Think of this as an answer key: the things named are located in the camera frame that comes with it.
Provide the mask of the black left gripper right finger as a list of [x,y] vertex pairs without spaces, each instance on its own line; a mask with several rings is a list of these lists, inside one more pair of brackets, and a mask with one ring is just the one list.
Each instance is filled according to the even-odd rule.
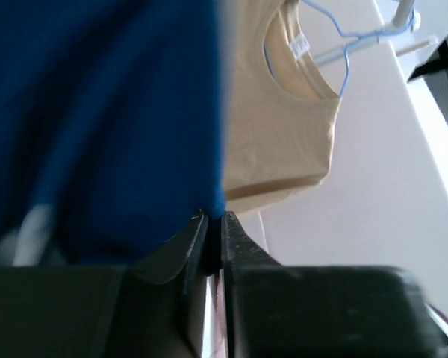
[[448,357],[409,272],[283,265],[233,213],[221,238],[230,357]]

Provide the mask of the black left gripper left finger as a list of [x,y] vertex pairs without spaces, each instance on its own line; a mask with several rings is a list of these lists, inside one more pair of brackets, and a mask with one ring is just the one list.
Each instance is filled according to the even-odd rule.
[[134,266],[0,268],[0,357],[199,357],[207,229]]

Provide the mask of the blue t shirt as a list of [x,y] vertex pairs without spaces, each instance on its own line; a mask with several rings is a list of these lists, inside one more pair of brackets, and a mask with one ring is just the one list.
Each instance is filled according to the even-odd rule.
[[0,1],[0,265],[133,263],[225,211],[221,1]]

